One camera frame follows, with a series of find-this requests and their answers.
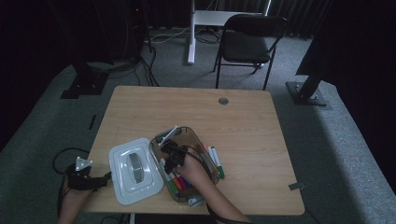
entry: chair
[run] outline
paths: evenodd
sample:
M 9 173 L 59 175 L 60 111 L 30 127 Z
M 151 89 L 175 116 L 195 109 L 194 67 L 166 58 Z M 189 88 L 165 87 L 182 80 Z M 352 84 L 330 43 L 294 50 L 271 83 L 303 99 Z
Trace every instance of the chair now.
M 287 29 L 288 22 L 284 18 L 247 14 L 231 16 L 224 24 L 218 56 L 212 71 L 215 72 L 216 66 L 218 67 L 216 89 L 219 87 L 221 65 L 252 66 L 255 69 L 251 74 L 255 74 L 263 63 L 269 62 L 262 88 L 265 91 L 276 53 L 276 44 Z M 267 48 L 265 37 L 275 38 L 270 48 Z

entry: gray carpet floor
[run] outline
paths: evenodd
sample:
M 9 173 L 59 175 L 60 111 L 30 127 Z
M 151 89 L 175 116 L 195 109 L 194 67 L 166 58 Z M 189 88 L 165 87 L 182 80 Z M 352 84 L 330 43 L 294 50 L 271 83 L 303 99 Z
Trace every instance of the gray carpet floor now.
M 336 88 L 325 82 L 318 87 L 330 110 L 295 105 L 290 97 L 285 83 L 305 81 L 305 76 L 295 73 L 309 44 L 310 40 L 297 37 L 282 39 L 267 86 L 297 180 L 305 185 L 301 193 L 307 212 L 297 217 L 250 218 L 255 223 L 396 223 L 395 194 Z M 187 64 L 188 45 L 189 39 L 183 37 L 153 44 L 156 57 L 152 74 L 165 87 L 214 88 L 216 76 L 211 70 L 218 45 L 197 42 L 193 65 Z M 148 63 L 153 59 L 147 46 L 142 56 Z M 265 69 L 266 65 L 258 74 L 250 75 L 250 68 L 224 67 L 219 87 L 261 90 Z M 61 176 L 52 170 L 53 156 L 66 147 L 90 150 L 114 88 L 148 85 L 147 74 L 139 63 L 134 70 L 110 74 L 102 95 L 82 95 L 74 100 L 60 99 L 76 76 L 72 66 L 52 80 L 0 154 L 0 223 L 56 223 Z M 93 125 L 92 116 L 96 116 Z M 77 155 L 86 157 L 77 152 L 64 154 L 57 167 L 63 169 Z M 120 218 L 120 214 L 84 213 L 78 223 L 118 223 L 110 217 Z

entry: black metal base plate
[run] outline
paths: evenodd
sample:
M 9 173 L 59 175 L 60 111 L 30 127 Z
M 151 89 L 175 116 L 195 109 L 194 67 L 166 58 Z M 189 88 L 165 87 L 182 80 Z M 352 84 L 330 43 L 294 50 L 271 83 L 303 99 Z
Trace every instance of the black metal base plate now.
M 299 97 L 298 93 L 303 85 L 303 82 L 286 82 L 291 98 L 296 105 L 318 105 L 320 109 L 332 110 L 329 102 L 323 99 L 319 89 L 316 89 L 314 94 L 308 99 Z
M 69 90 L 64 91 L 61 99 L 78 99 L 80 95 L 101 95 L 103 88 L 106 85 L 109 73 L 94 72 L 95 79 L 90 83 L 84 83 L 79 75 L 76 75 L 75 80 L 70 86 Z

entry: table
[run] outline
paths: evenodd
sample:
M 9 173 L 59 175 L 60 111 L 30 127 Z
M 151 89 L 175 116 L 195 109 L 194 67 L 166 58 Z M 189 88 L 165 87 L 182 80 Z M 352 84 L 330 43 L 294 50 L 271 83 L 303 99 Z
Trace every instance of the table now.
M 219 98 L 229 103 L 221 105 Z M 217 184 L 246 215 L 300 215 L 304 204 L 268 91 L 160 87 L 117 87 L 89 160 L 91 175 L 109 171 L 111 148 L 177 126 L 192 128 L 215 146 L 226 177 Z M 117 202 L 112 182 L 95 192 L 85 211 L 117 213 L 207 214 L 206 207 L 175 202 L 166 188 L 132 205 Z
M 195 10 L 195 0 L 191 0 L 191 37 L 188 64 L 195 62 L 195 25 L 223 26 L 233 15 L 245 13 L 251 15 L 267 15 L 271 1 L 267 1 L 263 13 L 234 12 L 234 11 L 207 11 Z

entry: plastic lid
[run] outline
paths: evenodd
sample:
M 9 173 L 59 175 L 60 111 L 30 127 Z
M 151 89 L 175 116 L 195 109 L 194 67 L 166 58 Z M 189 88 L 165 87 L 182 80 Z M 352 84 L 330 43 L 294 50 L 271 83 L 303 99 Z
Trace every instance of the plastic lid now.
M 163 179 L 149 151 L 147 138 L 113 147 L 108 157 L 119 203 L 136 203 L 163 188 Z

